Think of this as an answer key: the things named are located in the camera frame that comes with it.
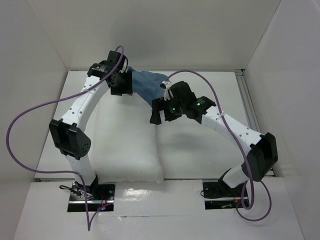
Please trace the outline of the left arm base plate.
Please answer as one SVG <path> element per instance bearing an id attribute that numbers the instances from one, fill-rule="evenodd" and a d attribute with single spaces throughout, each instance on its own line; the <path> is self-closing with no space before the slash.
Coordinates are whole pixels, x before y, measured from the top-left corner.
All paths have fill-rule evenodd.
<path id="1" fill-rule="evenodd" d="M 68 213 L 80 213 L 85 212 L 85 195 L 84 191 L 80 190 L 75 183 L 73 182 L 71 187 L 68 187 L 67 190 L 70 190 L 67 212 Z M 115 184 L 101 184 L 98 185 L 95 193 L 89 193 L 88 197 L 88 211 L 96 212 L 113 212 L 114 211 L 114 199 L 115 199 Z"/>

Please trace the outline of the blue pillowcase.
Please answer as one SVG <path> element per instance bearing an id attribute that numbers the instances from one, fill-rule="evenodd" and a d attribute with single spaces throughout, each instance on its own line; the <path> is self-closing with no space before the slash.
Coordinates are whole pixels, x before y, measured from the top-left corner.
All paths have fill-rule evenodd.
<path id="1" fill-rule="evenodd" d="M 161 84 L 167 80 L 167 76 L 161 73 L 150 71 L 137 71 L 131 66 L 128 71 L 132 74 L 132 91 L 137 93 L 150 107 L 152 101 L 162 98 L 165 90 Z"/>

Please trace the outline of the white pillow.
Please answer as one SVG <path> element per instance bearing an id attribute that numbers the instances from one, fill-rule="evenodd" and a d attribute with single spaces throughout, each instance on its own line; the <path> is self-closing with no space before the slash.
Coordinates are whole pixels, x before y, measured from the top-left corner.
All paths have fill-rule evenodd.
<path id="1" fill-rule="evenodd" d="M 218 137 L 182 117 L 149 123 L 150 106 L 138 95 L 105 95 L 96 109 L 90 162 L 100 184 L 215 179 L 223 172 Z"/>

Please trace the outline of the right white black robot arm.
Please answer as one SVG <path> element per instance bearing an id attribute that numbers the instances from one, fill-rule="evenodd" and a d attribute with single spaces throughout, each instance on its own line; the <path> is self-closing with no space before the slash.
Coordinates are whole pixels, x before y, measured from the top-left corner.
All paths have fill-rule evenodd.
<path id="1" fill-rule="evenodd" d="M 227 170 L 218 180 L 218 190 L 223 196 L 230 196 L 239 185 L 252 180 L 260 182 L 278 161 L 276 138 L 271 133 L 262 134 L 252 130 L 219 109 L 213 100 L 196 97 L 185 81 L 171 83 L 163 81 L 163 97 L 152 100 L 150 123 L 171 122 L 185 115 L 217 133 L 239 147 L 244 162 Z"/>

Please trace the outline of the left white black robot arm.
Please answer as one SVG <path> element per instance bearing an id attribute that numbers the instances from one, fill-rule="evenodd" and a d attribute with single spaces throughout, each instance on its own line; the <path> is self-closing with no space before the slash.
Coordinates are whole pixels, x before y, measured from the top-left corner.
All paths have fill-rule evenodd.
<path id="1" fill-rule="evenodd" d="M 82 95 L 75 98 L 73 104 L 59 120 L 51 120 L 49 130 L 54 145 L 68 160 L 71 170 L 76 172 L 75 185 L 88 200 L 99 193 L 98 177 L 94 173 L 89 151 L 91 140 L 85 134 L 88 120 L 96 105 L 108 90 L 119 90 L 119 95 L 132 94 L 132 73 L 128 72 L 128 59 L 125 58 L 118 68 L 106 80 L 99 83 L 112 70 L 110 61 L 93 64 L 81 89 Z"/>

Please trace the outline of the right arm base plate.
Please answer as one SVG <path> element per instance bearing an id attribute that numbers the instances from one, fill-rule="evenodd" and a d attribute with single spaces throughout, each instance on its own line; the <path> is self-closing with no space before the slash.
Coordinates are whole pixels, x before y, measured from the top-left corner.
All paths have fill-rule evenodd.
<path id="1" fill-rule="evenodd" d="M 223 192 L 219 188 L 218 181 L 203 181 L 200 195 L 204 198 L 205 210 L 235 209 L 237 204 L 239 208 L 243 208 L 241 202 L 243 186 L 242 183 Z"/>

